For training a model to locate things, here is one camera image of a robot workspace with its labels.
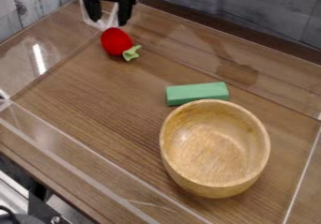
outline red strawberry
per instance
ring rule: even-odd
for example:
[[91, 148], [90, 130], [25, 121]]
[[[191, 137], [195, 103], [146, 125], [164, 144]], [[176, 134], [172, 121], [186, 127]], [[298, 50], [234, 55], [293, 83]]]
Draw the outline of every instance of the red strawberry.
[[119, 28], [107, 29], [102, 34], [100, 41], [110, 55], [123, 55], [127, 61], [139, 56], [135, 51], [140, 46], [132, 47], [131, 37]]

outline wooden table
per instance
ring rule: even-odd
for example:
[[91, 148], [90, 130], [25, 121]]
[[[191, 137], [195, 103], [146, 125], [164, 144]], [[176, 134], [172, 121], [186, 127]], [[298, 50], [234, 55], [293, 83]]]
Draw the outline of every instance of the wooden table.
[[[317, 221], [320, 66], [143, 5], [124, 30], [143, 45], [130, 64], [106, 55], [74, 1], [1, 44], [0, 151], [99, 223]], [[249, 191], [206, 200], [170, 179], [158, 135], [166, 86], [221, 80], [271, 153]]]

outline strawberry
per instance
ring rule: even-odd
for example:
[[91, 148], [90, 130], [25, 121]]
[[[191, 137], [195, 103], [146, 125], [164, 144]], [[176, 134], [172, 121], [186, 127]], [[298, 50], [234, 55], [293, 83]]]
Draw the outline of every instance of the strawberry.
[[108, 28], [102, 34], [100, 41], [108, 55], [123, 55], [127, 61], [139, 57], [136, 50], [140, 46], [132, 47], [131, 37], [119, 28]]

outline green block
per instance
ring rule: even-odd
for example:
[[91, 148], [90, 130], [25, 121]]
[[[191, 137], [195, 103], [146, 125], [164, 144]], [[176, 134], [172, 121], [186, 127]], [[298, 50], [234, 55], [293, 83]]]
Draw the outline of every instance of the green block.
[[168, 106], [178, 106], [199, 99], [230, 99], [225, 82], [168, 86], [166, 94]]

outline bowl rim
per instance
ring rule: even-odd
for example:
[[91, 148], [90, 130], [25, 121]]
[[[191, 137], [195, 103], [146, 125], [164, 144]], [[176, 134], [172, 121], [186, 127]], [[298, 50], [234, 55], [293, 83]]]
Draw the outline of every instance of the bowl rim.
[[[258, 125], [258, 129], [262, 132], [263, 135], [263, 143], [265, 143], [265, 153], [263, 153], [263, 159], [259, 162], [259, 168], [257, 168], [253, 172], [250, 172], [245, 177], [238, 178], [235, 180], [231, 180], [229, 182], [226, 182], [223, 185], [207, 185], [202, 182], [198, 182], [198, 180], [190, 179], [189, 177], [186, 177], [186, 175], [179, 171], [179, 169], [176, 168], [176, 165], [170, 161], [168, 155], [163, 149], [164, 146], [164, 132], [166, 132], [166, 125], [168, 123], [168, 121], [171, 120], [171, 118], [182, 111], [185, 110], [189, 106], [194, 106], [198, 105], [199, 103], [221, 103], [223, 105], [227, 105], [230, 107], [234, 107], [235, 109], [238, 109], [241, 112], [243, 112], [249, 118], [254, 121], [254, 123]], [[262, 124], [262, 122], [259, 121], [259, 119], [255, 117], [255, 115], [242, 106], [239, 106], [238, 104], [225, 101], [225, 100], [218, 100], [218, 99], [202, 99], [202, 100], [195, 100], [193, 102], [189, 102], [187, 104], [182, 105], [181, 107], [178, 107], [167, 116], [162, 129], [160, 129], [160, 134], [159, 134], [159, 147], [160, 147], [160, 153], [162, 153], [162, 157], [163, 159], [166, 159], [170, 167], [172, 168], [172, 170], [185, 178], [187, 179], [190, 182], [195, 183], [197, 185], [201, 185], [203, 187], [234, 187], [238, 185], [242, 185], [245, 183], [247, 183], [250, 180], [254, 179], [254, 177], [257, 177], [259, 175], [259, 173], [263, 171], [266, 165], [267, 165], [267, 161], [270, 158], [270, 153], [271, 153], [271, 141], [270, 141], [270, 136], [269, 133], [266, 131], [266, 128]]]

